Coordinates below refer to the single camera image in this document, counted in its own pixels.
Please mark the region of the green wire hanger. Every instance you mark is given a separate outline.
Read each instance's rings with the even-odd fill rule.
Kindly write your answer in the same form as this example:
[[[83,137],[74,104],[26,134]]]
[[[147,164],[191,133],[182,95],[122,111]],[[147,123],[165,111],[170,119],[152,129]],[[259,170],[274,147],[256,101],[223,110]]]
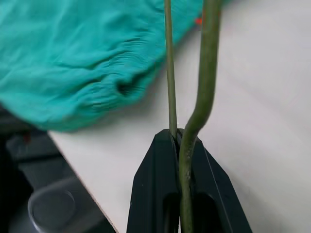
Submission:
[[[165,39],[167,53],[167,83],[169,101],[169,130],[177,136],[177,113],[173,60],[173,29],[171,0],[164,0]],[[191,162],[198,133],[207,123],[212,111],[217,77],[218,48],[222,0],[203,0],[198,91],[194,111],[186,123],[179,150],[179,182],[181,186],[181,233],[194,233],[190,191]]]

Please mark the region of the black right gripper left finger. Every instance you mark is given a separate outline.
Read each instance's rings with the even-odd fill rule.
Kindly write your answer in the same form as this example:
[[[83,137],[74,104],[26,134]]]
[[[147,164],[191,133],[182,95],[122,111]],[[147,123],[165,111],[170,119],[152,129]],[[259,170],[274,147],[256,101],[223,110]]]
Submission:
[[[126,233],[178,233],[180,189],[175,140],[158,132],[133,179]]]

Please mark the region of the teal green shorts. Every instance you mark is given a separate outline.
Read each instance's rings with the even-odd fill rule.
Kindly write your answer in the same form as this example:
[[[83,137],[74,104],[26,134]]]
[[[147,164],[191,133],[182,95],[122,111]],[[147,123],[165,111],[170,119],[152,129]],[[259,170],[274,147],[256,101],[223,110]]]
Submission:
[[[47,131],[145,97],[166,61],[164,0],[0,0],[0,107]]]

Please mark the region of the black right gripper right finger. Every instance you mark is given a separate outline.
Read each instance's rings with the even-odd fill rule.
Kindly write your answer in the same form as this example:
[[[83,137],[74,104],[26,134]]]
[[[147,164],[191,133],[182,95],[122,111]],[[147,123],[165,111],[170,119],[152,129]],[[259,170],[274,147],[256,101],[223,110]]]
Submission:
[[[229,176],[199,138],[190,190],[194,233],[253,233]]]

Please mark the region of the grey round stool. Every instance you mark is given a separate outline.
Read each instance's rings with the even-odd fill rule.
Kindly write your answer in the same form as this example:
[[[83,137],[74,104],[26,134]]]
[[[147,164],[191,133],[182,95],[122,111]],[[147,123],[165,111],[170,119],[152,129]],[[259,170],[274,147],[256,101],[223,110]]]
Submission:
[[[116,233],[48,133],[2,106],[0,233]]]

